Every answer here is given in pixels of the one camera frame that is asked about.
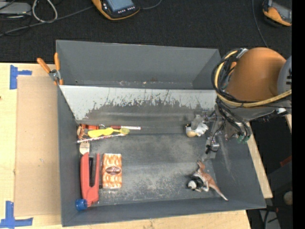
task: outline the yellow cable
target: yellow cable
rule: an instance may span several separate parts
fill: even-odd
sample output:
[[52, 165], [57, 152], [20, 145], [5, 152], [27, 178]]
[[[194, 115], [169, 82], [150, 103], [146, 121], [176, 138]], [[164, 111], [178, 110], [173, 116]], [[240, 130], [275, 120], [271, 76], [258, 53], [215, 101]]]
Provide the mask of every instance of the yellow cable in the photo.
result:
[[[237, 52], [237, 51], [234, 51], [234, 52], [228, 54], [228, 55], [225, 57], [225, 59], [228, 58], [229, 56], [231, 56], [232, 54], [236, 53], [236, 52]], [[221, 71], [223, 65], [224, 65], [224, 62], [222, 62], [222, 63], [218, 66], [217, 71], [216, 71], [216, 73], [215, 73], [214, 84], [215, 84], [215, 86], [216, 86], [217, 89], [218, 89], [217, 79], [218, 79], [219, 72]], [[266, 99], [266, 100], [262, 100], [262, 101], [258, 101], [258, 102], [254, 102], [254, 103], [244, 103], [244, 104], [243, 104], [243, 103], [238, 103], [238, 102], [233, 102], [233, 101], [227, 100], [225, 97], [223, 97], [223, 96], [220, 95], [219, 93], [217, 93], [217, 96], [218, 96], [223, 102], [225, 102], [225, 103], [227, 103], [227, 104], [233, 105], [233, 106], [235, 106], [235, 107], [245, 107], [245, 108], [247, 108], [247, 107], [257, 107], [257, 106], [269, 104], [269, 103], [275, 102], [275, 101], [277, 101], [277, 100], [280, 100], [281, 98], [287, 97], [287, 96], [289, 96], [289, 95], [291, 95], [291, 94], [292, 94], [292, 90], [288, 90], [288, 91], [286, 91], [286, 92], [284, 92], [284, 93], [282, 93], [282, 94], [279, 94], [279, 95], [274, 96], [274, 97], [272, 97], [272, 98], [268, 98], [268, 99]]]

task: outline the black carpet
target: black carpet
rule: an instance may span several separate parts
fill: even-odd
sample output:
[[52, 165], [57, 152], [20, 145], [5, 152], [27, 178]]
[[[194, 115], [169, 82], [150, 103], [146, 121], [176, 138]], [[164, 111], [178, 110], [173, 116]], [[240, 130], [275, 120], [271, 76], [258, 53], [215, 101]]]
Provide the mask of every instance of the black carpet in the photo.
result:
[[[34, 0], [16, 1], [32, 4]], [[267, 22], [262, 12], [264, 0], [162, 0], [157, 7], [140, 10], [121, 21], [106, 19], [91, 0], [51, 1], [56, 4], [59, 18], [89, 9], [45, 24], [38, 24], [34, 17], [0, 17], [0, 62], [35, 63], [41, 57], [46, 63], [54, 63], [57, 39], [216, 48], [221, 56], [234, 48], [266, 46], [286, 59], [292, 54], [292, 26], [277, 27]], [[133, 1], [147, 8], [160, 0]], [[292, 0], [274, 1], [292, 9]], [[46, 0], [39, 2], [36, 14], [43, 20], [54, 16]], [[291, 134], [285, 122], [279, 122], [252, 123], [267, 174], [291, 155]], [[253, 228], [261, 228], [262, 223], [254, 221], [258, 216], [249, 218]]]

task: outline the device screen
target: device screen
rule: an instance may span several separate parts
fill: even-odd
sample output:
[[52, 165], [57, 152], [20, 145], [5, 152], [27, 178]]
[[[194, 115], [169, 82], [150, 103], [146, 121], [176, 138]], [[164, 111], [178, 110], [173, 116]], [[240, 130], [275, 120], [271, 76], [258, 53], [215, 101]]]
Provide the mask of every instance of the device screen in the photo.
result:
[[282, 14], [285, 18], [292, 20], [292, 12], [290, 11], [290, 9], [285, 8], [283, 6], [281, 6], [280, 4], [276, 3], [276, 2], [272, 2], [272, 7], [276, 8], [276, 10]]
[[107, 0], [111, 10], [116, 12], [126, 7], [134, 6], [132, 0]]

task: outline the cardboard sheet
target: cardboard sheet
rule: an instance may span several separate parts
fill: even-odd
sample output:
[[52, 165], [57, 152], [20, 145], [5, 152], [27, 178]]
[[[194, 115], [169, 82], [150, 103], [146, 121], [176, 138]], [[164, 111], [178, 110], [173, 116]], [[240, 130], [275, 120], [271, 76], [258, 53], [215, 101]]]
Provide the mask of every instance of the cardboard sheet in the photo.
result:
[[18, 77], [15, 216], [60, 214], [56, 86]]

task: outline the handheld device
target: handheld device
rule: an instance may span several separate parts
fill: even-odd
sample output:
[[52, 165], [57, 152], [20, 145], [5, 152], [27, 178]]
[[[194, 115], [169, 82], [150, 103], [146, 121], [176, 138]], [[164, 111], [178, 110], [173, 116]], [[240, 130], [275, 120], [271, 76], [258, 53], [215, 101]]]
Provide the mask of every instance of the handheld device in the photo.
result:
[[265, 0], [263, 2], [263, 13], [267, 18], [272, 19], [280, 25], [292, 25], [292, 10], [273, 0]]
[[132, 0], [91, 0], [98, 11], [107, 19], [126, 19], [139, 12], [140, 8]]

